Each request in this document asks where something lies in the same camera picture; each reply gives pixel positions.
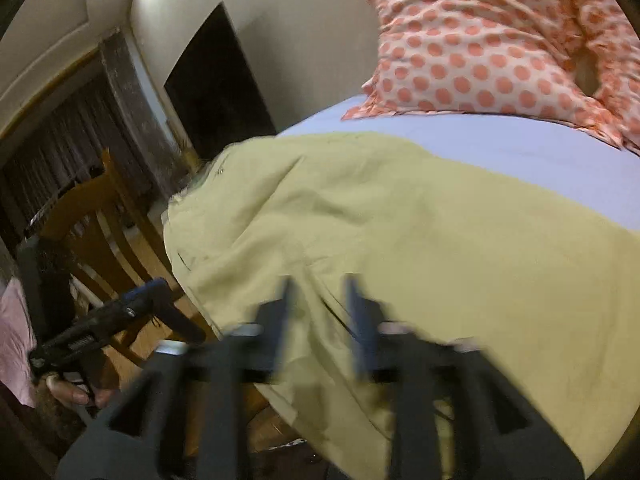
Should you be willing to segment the left human hand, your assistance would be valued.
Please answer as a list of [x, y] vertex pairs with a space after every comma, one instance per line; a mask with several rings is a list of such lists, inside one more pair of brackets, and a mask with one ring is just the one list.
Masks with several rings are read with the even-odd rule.
[[85, 390], [55, 375], [50, 375], [46, 378], [46, 385], [55, 400], [66, 406], [66, 408], [89, 405], [96, 408], [104, 408], [111, 401], [111, 398], [116, 393], [119, 393], [118, 389], [96, 389], [93, 396], [89, 396]]

